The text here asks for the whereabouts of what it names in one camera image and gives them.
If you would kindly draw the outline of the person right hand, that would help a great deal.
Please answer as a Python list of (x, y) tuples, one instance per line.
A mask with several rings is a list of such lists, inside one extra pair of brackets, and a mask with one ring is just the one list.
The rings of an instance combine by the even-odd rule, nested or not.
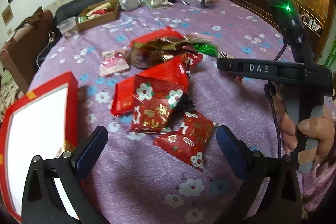
[[(323, 107), (323, 116), (314, 117), (301, 121), (298, 129), (307, 137), (318, 139), (317, 151), (314, 161), (322, 164), (333, 157), (335, 125), (332, 113), (327, 106)], [(289, 118), (287, 112), (281, 117), (280, 130), (286, 154), (293, 152), (297, 145), (297, 137), (295, 135), (296, 125)]]

